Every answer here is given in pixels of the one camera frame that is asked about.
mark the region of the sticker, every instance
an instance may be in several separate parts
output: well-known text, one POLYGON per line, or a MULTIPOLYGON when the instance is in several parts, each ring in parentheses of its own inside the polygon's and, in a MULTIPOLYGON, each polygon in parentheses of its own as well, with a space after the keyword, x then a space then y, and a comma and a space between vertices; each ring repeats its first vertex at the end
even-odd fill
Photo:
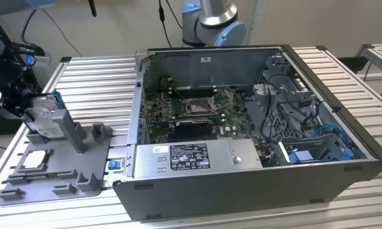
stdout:
POLYGON ((170 146, 170 158, 172 170, 210 168, 206 144, 170 146))
POLYGON ((168 153, 168 146, 154 146, 152 152, 154 153, 168 153))
POLYGON ((202 63, 211 62, 211 57, 202 57, 202 63))
POLYGON ((64 132, 59 125, 47 119, 36 119, 33 123, 29 123, 32 129, 35 129, 40 135, 47 138, 64 137, 64 132))

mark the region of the white label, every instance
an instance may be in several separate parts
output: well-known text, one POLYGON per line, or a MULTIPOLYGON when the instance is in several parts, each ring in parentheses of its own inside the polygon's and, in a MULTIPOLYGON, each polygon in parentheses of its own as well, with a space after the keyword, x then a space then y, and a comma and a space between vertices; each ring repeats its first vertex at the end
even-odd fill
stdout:
POLYGON ((202 57, 202 63, 211 62, 211 57, 202 57))
POLYGON ((64 136, 64 132, 59 125, 45 119, 44 121, 37 119, 33 123, 31 123, 31 127, 47 138, 59 138, 64 136))
POLYGON ((154 153, 168 153, 168 146, 154 146, 152 152, 154 153))

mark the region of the gray plastic block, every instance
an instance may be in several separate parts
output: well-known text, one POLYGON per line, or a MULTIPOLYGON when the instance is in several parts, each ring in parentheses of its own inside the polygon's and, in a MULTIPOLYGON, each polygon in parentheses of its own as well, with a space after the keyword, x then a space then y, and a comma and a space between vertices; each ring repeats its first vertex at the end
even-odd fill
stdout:
POLYGON ((96 141, 101 141, 109 137, 107 127, 104 126, 103 123, 93 123, 91 128, 91 134, 96 141))
POLYGON ((12 185, 21 185, 21 184, 28 184, 29 181, 24 177, 8 177, 6 182, 11 183, 12 185))
POLYGON ((32 134, 31 132, 27 134, 27 138, 29 139, 32 144, 45 144, 41 135, 32 134))
POLYGON ((91 173, 89 179, 84 178, 83 174, 79 173, 76 185, 83 192, 88 192, 96 190, 100 187, 100 181, 93 173, 91 173))
POLYGON ((69 111, 67 109, 56 110, 52 114, 52 121, 63 130, 65 139, 71 142, 76 153, 83 154, 87 146, 81 141, 81 133, 75 129, 75 123, 69 118, 69 111))
POLYGON ((76 133, 76 135, 77 135, 77 138, 80 139, 80 140, 83 140, 84 139, 84 137, 87 136, 87 133, 84 132, 84 130, 83 130, 83 127, 81 127, 81 124, 80 123, 75 123, 75 133, 76 133))
POLYGON ((57 174, 57 177, 64 180, 64 179, 75 179, 77 177, 77 172, 76 170, 72 170, 67 173, 60 173, 57 174))
POLYGON ((65 184, 53 186, 52 191, 57 195, 73 194, 76 192, 76 188, 73 187, 72 184, 65 184))
POLYGON ((4 200, 15 200, 23 199, 23 195, 25 192, 21 189, 12 189, 12 190, 1 190, 0 191, 0 198, 4 200))

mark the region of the blue clip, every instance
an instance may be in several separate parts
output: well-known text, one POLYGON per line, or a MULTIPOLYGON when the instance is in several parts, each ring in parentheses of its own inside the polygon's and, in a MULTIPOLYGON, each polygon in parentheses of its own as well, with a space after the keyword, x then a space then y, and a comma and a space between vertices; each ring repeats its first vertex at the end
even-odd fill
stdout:
POLYGON ((120 168, 121 168, 120 161, 109 161, 109 164, 108 164, 109 170, 115 170, 115 169, 120 169, 120 168))

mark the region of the aluminum table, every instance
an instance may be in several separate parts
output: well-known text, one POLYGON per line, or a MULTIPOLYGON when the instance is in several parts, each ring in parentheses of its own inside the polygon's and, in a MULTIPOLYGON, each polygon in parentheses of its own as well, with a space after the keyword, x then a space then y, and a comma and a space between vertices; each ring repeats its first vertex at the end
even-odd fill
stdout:
MULTIPOLYGON (((382 145, 379 95, 329 51, 306 47, 295 48, 295 52, 382 145)), ((97 121, 112 126, 109 159, 123 158, 127 153, 135 78, 133 56, 72 58, 60 63, 44 88, 45 92, 57 89, 83 126, 97 121)), ((0 160, 0 190, 27 147, 25 132, 23 126, 0 160)), ((148 222, 131 221, 109 180, 105 170, 103 191, 96 197, 0 206, 0 228, 382 229, 382 173, 371 181, 351 185, 330 203, 148 222)))

